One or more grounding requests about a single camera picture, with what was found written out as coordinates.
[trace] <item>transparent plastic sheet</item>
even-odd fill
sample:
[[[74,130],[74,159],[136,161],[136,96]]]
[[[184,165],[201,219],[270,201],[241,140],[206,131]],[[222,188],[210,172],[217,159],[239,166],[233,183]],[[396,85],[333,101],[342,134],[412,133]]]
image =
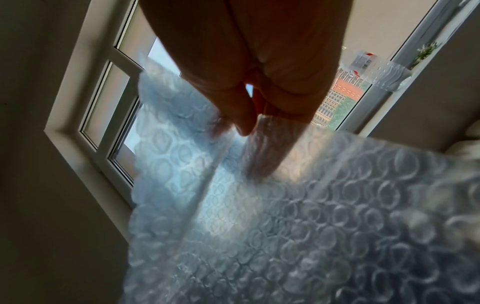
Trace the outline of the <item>transparent plastic sheet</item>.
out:
[[[139,91],[121,302],[480,302],[477,163],[267,117],[213,140],[183,80],[150,62]]]

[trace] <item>skin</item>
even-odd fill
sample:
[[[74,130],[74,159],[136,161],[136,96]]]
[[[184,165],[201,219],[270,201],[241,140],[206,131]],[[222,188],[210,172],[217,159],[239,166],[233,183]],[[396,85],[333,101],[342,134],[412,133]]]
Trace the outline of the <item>skin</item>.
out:
[[[334,80],[353,0],[141,0],[184,79],[248,135],[309,123]],[[245,83],[254,86],[250,98]]]

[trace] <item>roof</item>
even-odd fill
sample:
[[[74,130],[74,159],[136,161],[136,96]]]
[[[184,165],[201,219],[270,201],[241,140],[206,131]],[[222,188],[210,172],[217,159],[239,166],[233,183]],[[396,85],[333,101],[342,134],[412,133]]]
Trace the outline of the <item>roof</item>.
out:
[[[364,94],[361,88],[356,87],[353,84],[349,84],[348,82],[342,79],[336,79],[331,89],[339,94],[350,97],[355,101],[359,101],[360,98],[362,98],[362,95]]]

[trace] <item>window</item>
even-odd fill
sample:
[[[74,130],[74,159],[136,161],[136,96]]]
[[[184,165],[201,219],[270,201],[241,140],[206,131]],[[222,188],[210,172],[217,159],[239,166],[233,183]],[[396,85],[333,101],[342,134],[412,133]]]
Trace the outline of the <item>window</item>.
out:
[[[344,44],[409,65],[417,49],[433,41],[451,17],[447,7],[461,0],[355,0]],[[134,167],[136,113],[140,108],[137,82],[144,59],[149,57],[177,75],[177,66],[155,37],[137,1],[112,22],[105,52],[99,55],[100,72],[94,90],[81,113],[79,132],[86,139],[92,157],[115,186],[127,190],[137,173]],[[340,67],[334,83],[312,123],[330,129],[355,131],[386,97],[387,92]]]

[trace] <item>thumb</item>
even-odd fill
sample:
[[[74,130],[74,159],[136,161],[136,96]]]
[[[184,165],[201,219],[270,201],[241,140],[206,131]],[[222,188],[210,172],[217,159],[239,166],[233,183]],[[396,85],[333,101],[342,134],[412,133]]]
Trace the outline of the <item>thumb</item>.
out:
[[[227,90],[200,92],[217,107],[222,117],[235,124],[240,135],[247,136],[253,131],[257,112],[245,84],[239,83]]]

